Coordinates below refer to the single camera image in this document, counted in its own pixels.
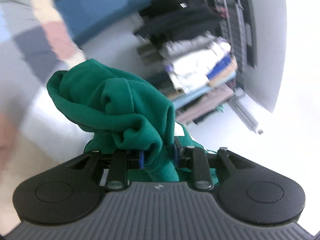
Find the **stack of folded clothes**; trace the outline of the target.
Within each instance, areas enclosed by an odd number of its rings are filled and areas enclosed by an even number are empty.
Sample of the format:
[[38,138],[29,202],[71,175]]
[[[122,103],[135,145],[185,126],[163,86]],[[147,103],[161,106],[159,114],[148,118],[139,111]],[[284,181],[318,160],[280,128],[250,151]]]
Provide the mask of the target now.
[[173,87],[190,93],[206,85],[223,64],[231,63],[231,45],[209,32],[191,40],[169,41],[159,50]]

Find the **patchwork pastel bed quilt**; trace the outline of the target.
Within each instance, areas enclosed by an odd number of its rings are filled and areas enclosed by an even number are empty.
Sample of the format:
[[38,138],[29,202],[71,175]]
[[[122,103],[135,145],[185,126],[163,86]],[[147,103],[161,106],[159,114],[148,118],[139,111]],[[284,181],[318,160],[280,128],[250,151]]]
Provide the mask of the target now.
[[1,0],[1,234],[20,222],[25,179],[83,152],[92,138],[57,110],[46,84],[86,59],[53,0]]

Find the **metal clothes rack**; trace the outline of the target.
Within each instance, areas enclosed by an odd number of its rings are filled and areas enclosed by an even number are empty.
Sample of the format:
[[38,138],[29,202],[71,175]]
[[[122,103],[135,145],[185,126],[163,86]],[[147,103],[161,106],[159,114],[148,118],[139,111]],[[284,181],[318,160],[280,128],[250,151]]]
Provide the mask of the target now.
[[208,6],[215,3],[216,8],[222,9],[226,19],[220,24],[221,34],[232,46],[231,54],[235,57],[238,70],[232,80],[233,95],[225,101],[242,120],[247,128],[257,134],[263,133],[259,122],[240,100],[248,94],[247,71],[255,69],[257,52],[256,35],[251,0],[203,0]]

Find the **green hooded sweatshirt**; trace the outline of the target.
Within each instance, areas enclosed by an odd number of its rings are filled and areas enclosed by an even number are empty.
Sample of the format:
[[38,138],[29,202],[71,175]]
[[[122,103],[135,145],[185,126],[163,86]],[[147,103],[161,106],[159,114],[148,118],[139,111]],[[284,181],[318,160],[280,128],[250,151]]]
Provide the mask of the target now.
[[47,90],[68,120],[93,134],[87,151],[144,151],[145,166],[129,170],[129,181],[190,180],[188,168],[177,169],[172,163],[174,139],[183,146],[198,143],[176,122],[172,102],[144,79],[90,59],[55,72]]

